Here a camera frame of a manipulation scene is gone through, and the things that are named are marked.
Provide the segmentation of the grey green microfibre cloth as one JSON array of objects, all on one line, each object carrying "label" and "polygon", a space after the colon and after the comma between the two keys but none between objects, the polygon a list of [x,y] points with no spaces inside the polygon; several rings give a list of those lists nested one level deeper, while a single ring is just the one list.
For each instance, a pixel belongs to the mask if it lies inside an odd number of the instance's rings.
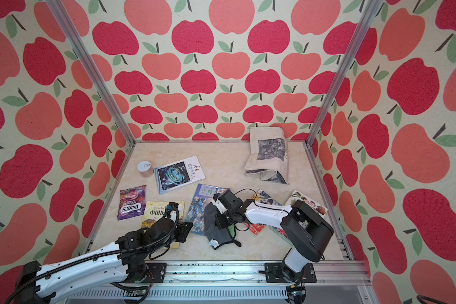
[{"label": "grey green microfibre cloth", "polygon": [[221,213],[213,203],[209,203],[205,207],[203,214],[204,235],[207,237],[209,245],[214,250],[227,244],[235,244],[237,247],[241,247],[242,244],[235,240],[236,232],[233,225],[225,228],[220,228],[216,225],[218,215],[221,215]]}]

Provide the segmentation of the blue robot sunflower magazine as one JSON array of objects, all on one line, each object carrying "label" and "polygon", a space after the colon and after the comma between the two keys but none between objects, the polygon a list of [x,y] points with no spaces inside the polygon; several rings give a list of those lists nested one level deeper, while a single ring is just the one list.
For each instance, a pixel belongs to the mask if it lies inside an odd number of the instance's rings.
[{"label": "blue robot sunflower magazine", "polygon": [[204,235],[204,210],[212,202],[214,195],[227,191],[228,188],[210,186],[207,184],[198,184],[195,195],[185,217],[185,222],[192,222],[192,233]]}]

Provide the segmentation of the white book with blue vortex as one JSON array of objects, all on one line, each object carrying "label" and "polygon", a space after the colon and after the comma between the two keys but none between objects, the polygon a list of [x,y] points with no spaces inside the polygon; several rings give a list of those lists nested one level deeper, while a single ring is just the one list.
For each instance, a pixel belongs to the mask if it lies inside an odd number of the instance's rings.
[{"label": "white book with blue vortex", "polygon": [[202,181],[206,178],[197,156],[156,167],[154,173],[160,194]]}]

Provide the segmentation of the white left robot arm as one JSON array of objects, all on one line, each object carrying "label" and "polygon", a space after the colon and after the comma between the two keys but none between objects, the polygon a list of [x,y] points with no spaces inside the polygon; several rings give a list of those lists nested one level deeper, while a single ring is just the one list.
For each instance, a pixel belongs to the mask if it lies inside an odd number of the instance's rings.
[{"label": "white left robot arm", "polygon": [[14,292],[6,303],[56,303],[67,296],[103,284],[141,282],[153,278],[146,263],[157,249],[183,243],[190,222],[167,216],[150,228],[140,228],[91,253],[63,262],[23,266]]}]

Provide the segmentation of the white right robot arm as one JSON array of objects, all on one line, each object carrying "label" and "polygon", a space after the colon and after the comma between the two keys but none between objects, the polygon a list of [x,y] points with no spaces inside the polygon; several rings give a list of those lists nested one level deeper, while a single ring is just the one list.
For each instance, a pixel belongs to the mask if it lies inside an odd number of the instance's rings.
[{"label": "white right robot arm", "polygon": [[221,197],[214,200],[217,209],[215,225],[219,229],[245,222],[263,224],[285,232],[293,248],[280,264],[277,274],[288,283],[298,284],[304,268],[310,262],[320,262],[334,229],[314,209],[303,201],[293,205],[273,206],[239,198],[234,201]]}]

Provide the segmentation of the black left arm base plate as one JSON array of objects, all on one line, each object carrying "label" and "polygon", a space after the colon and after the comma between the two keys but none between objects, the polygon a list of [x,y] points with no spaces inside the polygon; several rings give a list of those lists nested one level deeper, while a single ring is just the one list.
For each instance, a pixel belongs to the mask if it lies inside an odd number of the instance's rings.
[{"label": "black left arm base plate", "polygon": [[160,284],[164,282],[167,264],[166,263],[147,263],[145,272],[145,283]]}]

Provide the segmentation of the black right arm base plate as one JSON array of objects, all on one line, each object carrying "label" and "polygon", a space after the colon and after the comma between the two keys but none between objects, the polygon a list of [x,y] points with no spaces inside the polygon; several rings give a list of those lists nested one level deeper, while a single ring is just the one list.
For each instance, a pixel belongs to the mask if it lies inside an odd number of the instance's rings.
[{"label": "black right arm base plate", "polygon": [[267,283],[288,283],[298,285],[303,282],[316,283],[317,278],[312,263],[308,263],[305,267],[295,272],[282,262],[265,263],[260,274],[265,276]]}]

